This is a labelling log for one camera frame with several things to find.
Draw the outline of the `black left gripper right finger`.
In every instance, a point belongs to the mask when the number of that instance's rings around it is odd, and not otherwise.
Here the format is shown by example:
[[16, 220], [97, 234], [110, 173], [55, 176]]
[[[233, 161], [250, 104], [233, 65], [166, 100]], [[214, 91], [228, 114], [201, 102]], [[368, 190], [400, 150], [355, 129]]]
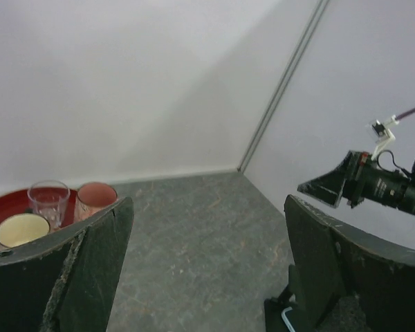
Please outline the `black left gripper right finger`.
[[415, 331], [415, 250], [364, 232], [288, 195], [294, 264], [290, 290], [318, 326], [338, 300], [357, 295], [372, 331]]

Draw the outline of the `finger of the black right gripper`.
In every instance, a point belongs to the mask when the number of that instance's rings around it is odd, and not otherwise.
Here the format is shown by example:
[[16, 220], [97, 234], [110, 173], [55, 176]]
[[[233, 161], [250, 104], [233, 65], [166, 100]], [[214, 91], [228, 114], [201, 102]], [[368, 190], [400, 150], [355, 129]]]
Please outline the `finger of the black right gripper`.
[[344, 157], [343, 161], [334, 170], [299, 184], [297, 191], [329, 207], [337, 208], [342, 198], [350, 160], [351, 152]]

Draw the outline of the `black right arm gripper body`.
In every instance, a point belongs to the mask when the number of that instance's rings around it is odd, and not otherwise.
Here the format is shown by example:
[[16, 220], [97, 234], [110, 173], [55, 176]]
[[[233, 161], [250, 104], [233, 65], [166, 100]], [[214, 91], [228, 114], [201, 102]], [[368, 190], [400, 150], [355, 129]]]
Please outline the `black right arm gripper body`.
[[348, 157], [344, 198], [352, 208], [367, 199], [415, 216], [415, 161], [410, 172], [399, 166], [389, 171], [367, 152]]

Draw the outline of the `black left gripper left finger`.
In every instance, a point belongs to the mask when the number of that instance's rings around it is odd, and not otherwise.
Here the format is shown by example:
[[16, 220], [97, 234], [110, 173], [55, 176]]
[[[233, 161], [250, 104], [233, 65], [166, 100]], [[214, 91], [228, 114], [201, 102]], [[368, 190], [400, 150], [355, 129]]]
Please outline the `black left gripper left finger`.
[[129, 197], [0, 252], [0, 331], [106, 331], [133, 227]]

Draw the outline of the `blue case phone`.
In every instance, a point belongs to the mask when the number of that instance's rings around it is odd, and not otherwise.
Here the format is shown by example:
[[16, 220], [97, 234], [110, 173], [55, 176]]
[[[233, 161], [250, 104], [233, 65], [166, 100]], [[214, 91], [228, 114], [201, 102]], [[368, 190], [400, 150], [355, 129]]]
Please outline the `blue case phone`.
[[293, 323], [290, 321], [292, 312], [293, 312], [293, 307], [289, 306], [285, 308], [281, 313], [281, 318], [289, 332], [296, 332]]

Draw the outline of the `black folding phone stand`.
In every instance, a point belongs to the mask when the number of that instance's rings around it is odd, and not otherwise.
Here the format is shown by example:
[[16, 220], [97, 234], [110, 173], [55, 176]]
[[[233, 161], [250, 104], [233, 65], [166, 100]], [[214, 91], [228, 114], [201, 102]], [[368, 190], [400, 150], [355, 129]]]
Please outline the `black folding phone stand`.
[[264, 321], [266, 332], [288, 332], [295, 331], [293, 325], [286, 317], [286, 313], [293, 309], [291, 300], [294, 295], [294, 283], [296, 279], [296, 268], [294, 265], [288, 267], [288, 283], [278, 297], [264, 300]]

